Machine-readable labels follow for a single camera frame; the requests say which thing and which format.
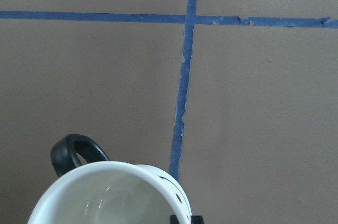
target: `mug handle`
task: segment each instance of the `mug handle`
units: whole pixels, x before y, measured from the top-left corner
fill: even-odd
[[[51,150],[51,160],[58,177],[82,165],[76,153],[88,163],[110,161],[101,147],[81,134],[70,134],[57,142]]]

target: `mug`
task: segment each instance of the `mug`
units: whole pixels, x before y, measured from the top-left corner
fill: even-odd
[[[70,134],[56,143],[51,160],[59,179],[42,195],[28,224],[203,223],[192,216],[186,194],[168,173],[110,161],[84,135]]]

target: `white mug exterior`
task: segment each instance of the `white mug exterior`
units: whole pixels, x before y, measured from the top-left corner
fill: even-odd
[[[119,179],[110,180],[111,176],[118,176]],[[153,166],[132,165],[129,163],[115,162],[115,161],[102,161],[102,162],[94,162],[94,163],[86,164],[60,177],[48,188],[48,190],[44,193],[44,195],[38,201],[37,205],[35,206],[31,214],[28,224],[65,223],[64,221],[63,222],[55,221],[56,209],[60,209],[60,207],[63,207],[63,209],[61,210],[61,214],[62,214],[63,212],[66,212],[68,210],[71,211],[70,207],[75,207],[74,206],[75,204],[86,203],[85,202],[86,200],[82,200],[83,202],[75,201],[75,203],[71,201],[68,202],[68,200],[65,200],[65,197],[67,197],[67,195],[69,194],[75,193],[74,191],[76,190],[78,191],[81,190],[80,193],[82,192],[83,198],[91,197],[91,195],[94,195],[97,193],[95,189],[90,188],[92,187],[91,179],[96,179],[95,181],[93,180],[92,182],[92,184],[96,184],[98,182],[98,178],[102,178],[99,181],[102,181],[102,184],[105,183],[104,186],[107,187],[105,189],[105,195],[106,195],[105,197],[113,198],[116,196],[116,194],[119,193],[119,191],[120,193],[125,194],[125,191],[129,191],[129,189],[131,193],[134,193],[133,189],[138,190],[138,192],[142,190],[144,191],[144,193],[147,193],[147,191],[149,191],[152,194],[155,191],[155,193],[158,193],[158,195],[161,195],[161,198],[163,198],[163,200],[161,201],[161,199],[158,199],[159,197],[156,197],[159,200],[159,204],[158,205],[153,204],[154,207],[170,208],[170,210],[169,209],[164,209],[164,210],[172,212],[172,214],[175,214],[180,224],[190,224],[191,208],[190,208],[188,199],[183,189],[181,188],[181,186],[176,182],[176,180],[173,177],[171,177],[165,171],[160,170]],[[110,189],[109,183],[113,184],[112,187],[114,189],[116,189],[115,187],[118,187],[117,189],[121,187],[121,189],[119,189],[119,191],[111,190],[112,192],[111,194],[109,194],[109,189]],[[148,200],[152,199],[150,198],[150,196],[146,194],[144,194],[144,196]],[[105,209],[104,206],[101,207],[101,203],[102,203],[102,199],[101,199],[101,202],[98,201],[99,206],[96,206],[94,211],[97,211],[97,209]],[[87,203],[87,207],[85,208],[86,213],[87,213],[87,209],[90,209],[88,207],[88,204],[89,204],[89,201]],[[133,217],[132,215],[133,213],[130,213],[130,218],[134,218],[134,219],[137,218],[137,216]],[[121,223],[128,223],[128,222],[126,220],[121,220]]]

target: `mug rim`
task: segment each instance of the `mug rim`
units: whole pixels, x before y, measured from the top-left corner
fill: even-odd
[[[162,180],[158,176],[134,164],[117,161],[100,161],[77,167],[52,183],[52,185],[43,193],[35,205],[34,210],[28,220],[28,224],[36,224],[36,221],[42,215],[42,211],[48,207],[48,201],[51,197],[53,197],[53,195],[59,193],[63,188],[73,183],[75,180],[81,178],[82,176],[98,171],[125,172],[146,181],[152,187],[154,187],[169,203],[180,224],[190,223],[189,220],[187,220],[184,209],[176,202],[174,196],[168,192],[167,187],[163,184]]]

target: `blue tape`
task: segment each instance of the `blue tape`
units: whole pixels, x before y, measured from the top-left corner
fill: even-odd
[[[202,16],[195,17],[196,24],[240,25],[240,26],[273,26],[273,27],[322,27],[338,29],[338,20],[325,18],[277,18],[237,16]]]
[[[66,20],[95,22],[185,23],[185,15],[104,14],[70,12],[0,11],[2,19]]]
[[[185,33],[183,41],[183,62],[181,65],[181,75],[179,83],[179,92],[177,97],[177,111],[175,117],[174,134],[171,149],[171,161],[169,174],[179,180],[180,161],[182,157],[182,144],[184,133],[183,116],[186,112],[186,99],[189,86],[190,62],[193,47],[193,36],[195,27],[197,0],[188,0],[185,19]]]

